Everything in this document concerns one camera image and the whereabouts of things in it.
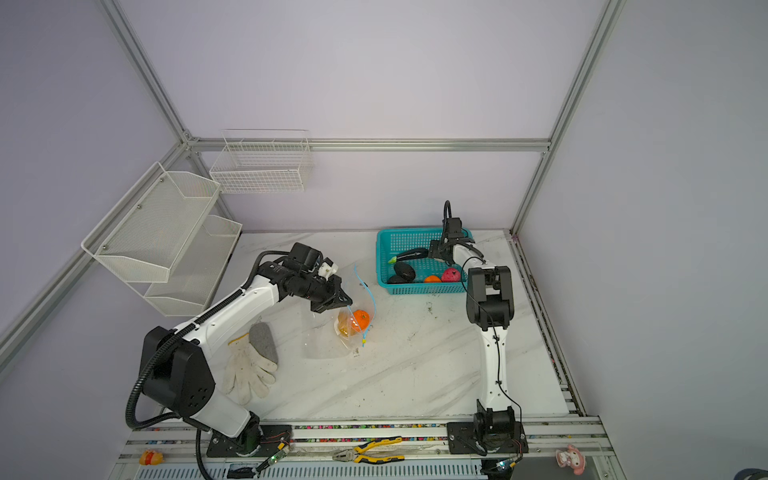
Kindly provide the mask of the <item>yellow mango toy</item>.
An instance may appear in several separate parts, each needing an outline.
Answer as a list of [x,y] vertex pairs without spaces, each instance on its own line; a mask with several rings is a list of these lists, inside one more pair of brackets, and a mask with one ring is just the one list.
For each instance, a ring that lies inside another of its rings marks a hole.
[[355,334],[349,324],[349,320],[350,314],[348,311],[340,311],[335,320],[334,329],[336,333],[342,338],[349,338]]

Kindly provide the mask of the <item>orange crinkled toy fruit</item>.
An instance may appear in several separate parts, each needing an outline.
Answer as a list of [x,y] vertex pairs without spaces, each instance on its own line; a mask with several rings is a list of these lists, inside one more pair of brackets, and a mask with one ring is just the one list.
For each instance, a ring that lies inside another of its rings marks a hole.
[[371,322],[370,315],[365,310],[355,310],[349,320],[352,330],[356,333],[362,333],[368,329]]

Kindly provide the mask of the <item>clear zip top bag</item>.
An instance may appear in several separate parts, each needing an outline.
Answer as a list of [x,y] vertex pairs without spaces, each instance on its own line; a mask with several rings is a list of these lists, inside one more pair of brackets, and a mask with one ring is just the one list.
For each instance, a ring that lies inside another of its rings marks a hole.
[[303,354],[313,360],[340,359],[358,354],[365,346],[376,316],[376,300],[358,263],[339,271],[342,288],[352,298],[350,306],[303,315]]

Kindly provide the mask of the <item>black eggplant toy green stem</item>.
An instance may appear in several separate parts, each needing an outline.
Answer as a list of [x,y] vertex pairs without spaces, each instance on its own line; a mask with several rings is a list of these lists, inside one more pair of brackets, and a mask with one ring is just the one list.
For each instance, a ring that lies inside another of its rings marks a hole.
[[398,261],[413,261],[427,258],[429,250],[427,248],[413,248],[394,255],[388,260],[388,264],[395,264]]

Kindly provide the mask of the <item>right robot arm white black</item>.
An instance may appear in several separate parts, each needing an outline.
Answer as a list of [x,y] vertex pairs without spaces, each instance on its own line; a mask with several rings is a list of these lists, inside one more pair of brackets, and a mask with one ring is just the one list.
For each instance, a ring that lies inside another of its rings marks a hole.
[[442,232],[430,255],[460,271],[466,315],[481,340],[482,392],[473,415],[474,449],[485,455],[515,439],[520,404],[508,391],[506,340],[514,318],[511,270],[486,259],[451,207],[443,212]]

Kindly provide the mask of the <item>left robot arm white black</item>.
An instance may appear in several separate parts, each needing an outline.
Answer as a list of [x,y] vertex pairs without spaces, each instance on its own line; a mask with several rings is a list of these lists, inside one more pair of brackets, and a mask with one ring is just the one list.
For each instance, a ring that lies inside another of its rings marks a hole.
[[243,286],[202,314],[172,329],[156,327],[147,333],[125,410],[129,428],[180,419],[237,443],[255,442],[258,416],[225,393],[211,362],[261,313],[287,297],[307,300],[315,313],[353,303],[341,277],[326,264],[318,270],[294,270],[272,261],[258,266]]

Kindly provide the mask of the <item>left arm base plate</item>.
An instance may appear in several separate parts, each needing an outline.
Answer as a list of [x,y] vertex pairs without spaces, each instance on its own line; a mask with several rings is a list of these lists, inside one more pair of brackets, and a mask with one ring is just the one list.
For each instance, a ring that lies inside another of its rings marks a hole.
[[278,452],[281,444],[288,445],[293,428],[288,424],[246,428],[238,437],[227,437],[214,431],[206,450],[209,458],[266,458]]

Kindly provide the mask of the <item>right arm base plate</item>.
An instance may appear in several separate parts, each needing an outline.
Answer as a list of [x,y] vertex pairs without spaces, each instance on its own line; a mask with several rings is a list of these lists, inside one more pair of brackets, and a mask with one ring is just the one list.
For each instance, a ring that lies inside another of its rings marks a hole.
[[493,456],[529,452],[527,436],[520,422],[509,428],[494,427],[484,433],[476,429],[472,422],[449,422],[446,428],[451,454]]

